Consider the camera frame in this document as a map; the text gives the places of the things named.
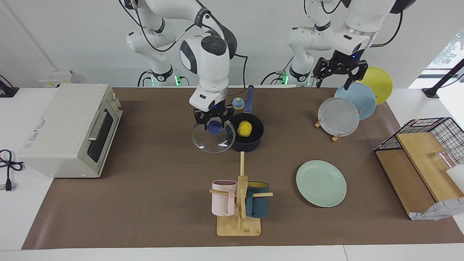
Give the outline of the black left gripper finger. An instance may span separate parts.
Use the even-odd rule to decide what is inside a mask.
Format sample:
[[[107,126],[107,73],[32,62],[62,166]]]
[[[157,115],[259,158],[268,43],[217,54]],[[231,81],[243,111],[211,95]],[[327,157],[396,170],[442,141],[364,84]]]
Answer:
[[[328,77],[328,63],[325,58],[319,58],[314,67],[314,78],[316,88],[320,88],[323,80]]]
[[[364,78],[364,75],[366,74],[367,69],[368,69],[367,62],[358,62],[356,65],[348,67],[346,69],[348,79],[346,80],[346,83],[344,84],[344,89],[348,90],[350,85],[353,82],[362,80]]]

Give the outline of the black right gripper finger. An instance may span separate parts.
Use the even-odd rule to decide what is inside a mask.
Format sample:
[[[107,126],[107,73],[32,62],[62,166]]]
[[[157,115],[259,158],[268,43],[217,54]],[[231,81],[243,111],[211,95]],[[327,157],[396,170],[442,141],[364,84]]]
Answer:
[[[233,115],[234,115],[234,107],[232,104],[219,105],[219,118],[221,120],[222,126],[225,126],[225,123],[229,121]]]
[[[196,124],[198,125],[203,125],[204,127],[207,127],[208,122],[210,121],[211,118],[211,112],[210,111],[202,111],[200,109],[194,109],[194,117],[196,120]]]

